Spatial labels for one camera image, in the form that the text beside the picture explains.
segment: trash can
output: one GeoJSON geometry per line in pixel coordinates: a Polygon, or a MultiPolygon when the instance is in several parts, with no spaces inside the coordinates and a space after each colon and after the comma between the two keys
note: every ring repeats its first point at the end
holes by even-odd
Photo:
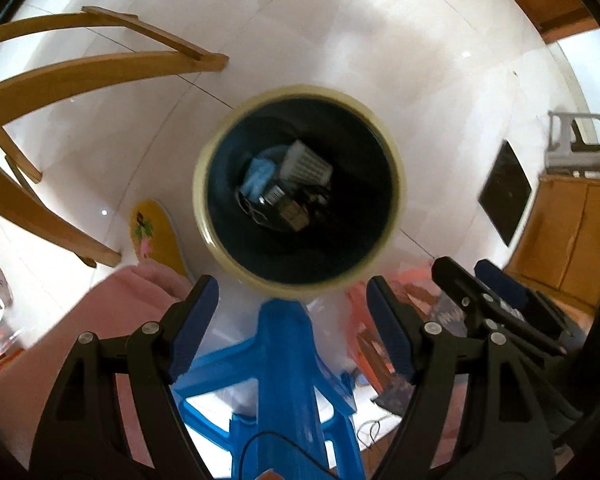
{"type": "Polygon", "coordinates": [[[202,149],[193,178],[196,222],[218,262],[285,299],[315,297],[363,274],[394,231],[403,195],[397,149],[378,118],[346,94],[306,85],[235,109],[202,149]],[[296,140],[333,167],[328,228],[270,229],[236,200],[254,157],[280,158],[296,140]]]}

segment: yellow rim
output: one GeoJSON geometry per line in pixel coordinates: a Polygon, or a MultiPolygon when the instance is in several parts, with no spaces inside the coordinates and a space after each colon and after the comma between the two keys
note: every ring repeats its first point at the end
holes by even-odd
{"type": "Polygon", "coordinates": [[[399,161],[397,148],[387,134],[384,125],[380,119],[365,105],[357,101],[351,96],[312,85],[294,85],[277,88],[268,92],[264,92],[256,97],[253,97],[224,118],[220,124],[216,134],[202,148],[200,157],[196,164],[196,169],[193,175],[193,212],[196,217],[196,223],[200,234],[204,238],[207,247],[213,254],[214,258],[220,265],[232,276],[239,281],[260,290],[274,298],[282,298],[286,300],[299,300],[314,298],[323,291],[329,288],[343,287],[349,283],[353,283],[360,279],[365,269],[379,255],[382,248],[386,245],[389,237],[394,232],[396,223],[400,214],[400,202],[406,192],[404,176],[402,174],[402,165],[399,161]],[[371,131],[376,135],[378,142],[382,146],[392,173],[392,181],[394,184],[394,196],[392,198],[391,210],[387,225],[382,232],[381,237],[375,246],[369,251],[367,256],[358,262],[351,269],[343,274],[326,280],[324,282],[312,283],[310,285],[289,285],[286,283],[272,282],[253,274],[245,269],[241,264],[235,261],[224,248],[211,223],[209,212],[206,204],[206,182],[208,179],[208,170],[213,160],[213,157],[218,149],[218,146],[231,131],[231,129],[243,118],[250,115],[258,108],[266,104],[276,101],[282,101],[289,98],[311,97],[323,101],[331,102],[342,106],[349,110],[357,117],[362,119],[371,131]]]}

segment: crumpled blue item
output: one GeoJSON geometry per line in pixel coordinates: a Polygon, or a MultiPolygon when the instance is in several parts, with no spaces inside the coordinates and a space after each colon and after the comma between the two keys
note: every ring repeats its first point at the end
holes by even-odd
{"type": "Polygon", "coordinates": [[[276,165],[268,158],[253,158],[247,170],[247,175],[244,177],[240,192],[250,202],[257,202],[275,172],[276,165]]]}

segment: metal bolt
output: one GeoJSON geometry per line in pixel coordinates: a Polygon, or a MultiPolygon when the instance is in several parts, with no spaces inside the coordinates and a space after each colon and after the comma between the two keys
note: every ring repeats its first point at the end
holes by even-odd
{"type": "Polygon", "coordinates": [[[504,343],[507,342],[507,338],[501,332],[493,332],[493,333],[491,333],[490,339],[491,339],[491,341],[494,344],[496,344],[498,346],[502,346],[502,345],[504,345],[504,343]]]}
{"type": "Polygon", "coordinates": [[[429,321],[428,323],[425,323],[424,331],[427,334],[438,335],[442,332],[442,327],[435,321],[429,321]]]}
{"type": "Polygon", "coordinates": [[[142,325],[142,333],[147,335],[155,334],[158,330],[160,330],[160,325],[155,321],[150,321],[142,325]]]}
{"type": "Polygon", "coordinates": [[[91,341],[93,341],[93,333],[92,332],[82,332],[78,336],[78,343],[80,343],[81,345],[86,345],[86,344],[90,343],[91,341]]]}
{"type": "Polygon", "coordinates": [[[498,329],[498,324],[493,319],[485,319],[484,320],[484,324],[490,330],[497,330],[498,329]]]}

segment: yellow slipper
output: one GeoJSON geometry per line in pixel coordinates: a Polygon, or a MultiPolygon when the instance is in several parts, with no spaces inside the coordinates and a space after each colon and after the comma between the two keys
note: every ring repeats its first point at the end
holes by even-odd
{"type": "Polygon", "coordinates": [[[159,203],[145,200],[136,205],[131,212],[129,229],[138,260],[151,258],[192,279],[173,223],[159,203]]]}

